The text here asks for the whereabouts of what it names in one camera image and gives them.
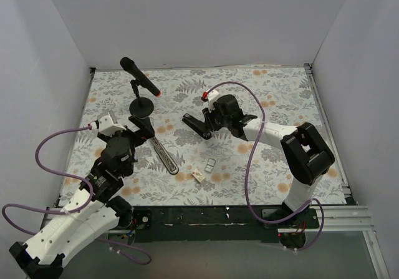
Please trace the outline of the grey black stapler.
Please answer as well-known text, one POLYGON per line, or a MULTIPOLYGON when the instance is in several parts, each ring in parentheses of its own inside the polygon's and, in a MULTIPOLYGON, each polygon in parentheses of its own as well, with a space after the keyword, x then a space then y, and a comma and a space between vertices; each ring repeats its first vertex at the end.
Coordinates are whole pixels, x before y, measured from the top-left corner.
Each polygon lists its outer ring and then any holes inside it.
POLYGON ((179 168, 169 152, 164 148, 162 143, 156 137, 152 137, 150 141, 156 154, 158 155, 158 158, 161 160, 168 173, 176 175, 179 172, 179 168))

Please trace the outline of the staple strips pack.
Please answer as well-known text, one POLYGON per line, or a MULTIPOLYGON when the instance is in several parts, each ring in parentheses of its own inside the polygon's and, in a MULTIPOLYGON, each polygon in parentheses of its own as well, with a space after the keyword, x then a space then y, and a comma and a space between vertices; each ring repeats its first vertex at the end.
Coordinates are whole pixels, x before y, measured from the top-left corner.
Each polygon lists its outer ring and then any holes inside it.
POLYGON ((215 164, 216 164, 215 159, 208 159, 206 167, 204 168, 204 170, 206 172, 208 172, 208 173, 211 173, 213 168, 214 168, 214 166, 215 166, 215 164))

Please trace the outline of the staple box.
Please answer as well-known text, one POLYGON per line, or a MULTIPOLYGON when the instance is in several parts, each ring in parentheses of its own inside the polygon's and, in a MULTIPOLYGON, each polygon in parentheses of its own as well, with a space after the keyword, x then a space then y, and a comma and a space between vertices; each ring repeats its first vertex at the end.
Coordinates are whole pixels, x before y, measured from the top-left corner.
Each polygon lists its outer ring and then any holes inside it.
POLYGON ((199 183, 202 183, 203 181, 206 180, 206 177, 198 170, 198 169, 194 169, 191 172, 192 176, 195 178, 195 180, 199 183))

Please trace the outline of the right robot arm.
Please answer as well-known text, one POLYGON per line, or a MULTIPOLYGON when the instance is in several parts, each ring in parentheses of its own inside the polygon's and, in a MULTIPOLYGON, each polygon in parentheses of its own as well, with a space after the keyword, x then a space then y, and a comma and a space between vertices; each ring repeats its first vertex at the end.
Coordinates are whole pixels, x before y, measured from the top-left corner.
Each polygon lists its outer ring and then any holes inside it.
POLYGON ((226 128, 234 137, 254 143, 244 179, 244 194, 251 213, 254 210, 249 201, 248 180, 256 146, 262 143, 283 152, 293 175, 288 196, 274 215, 266 219, 254 217, 266 225, 284 222, 288 227, 299 226, 305 219, 303 210, 314 200, 317 184, 335 162, 334 154, 314 125, 308 122, 298 127, 279 125, 244 114, 235 96, 221 95, 216 90, 204 92, 201 100, 208 104, 203 115, 210 132, 226 128))

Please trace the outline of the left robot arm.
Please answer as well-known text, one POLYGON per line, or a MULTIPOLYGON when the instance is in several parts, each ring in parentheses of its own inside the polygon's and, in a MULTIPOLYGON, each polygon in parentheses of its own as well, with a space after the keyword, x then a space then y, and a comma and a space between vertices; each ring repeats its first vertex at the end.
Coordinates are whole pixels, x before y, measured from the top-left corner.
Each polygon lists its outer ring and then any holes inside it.
POLYGON ((128 228, 132 224, 132 206, 117 193, 123 180, 133 174, 137 162, 135 149, 155 136, 148 117, 131 115, 136 131, 119 124, 111 112, 84 127, 96 129, 106 143, 100 157, 69 202, 52 215, 47 225, 31 233, 25 242, 15 242, 10 254, 28 278, 59 278, 70 260, 107 230, 128 228))

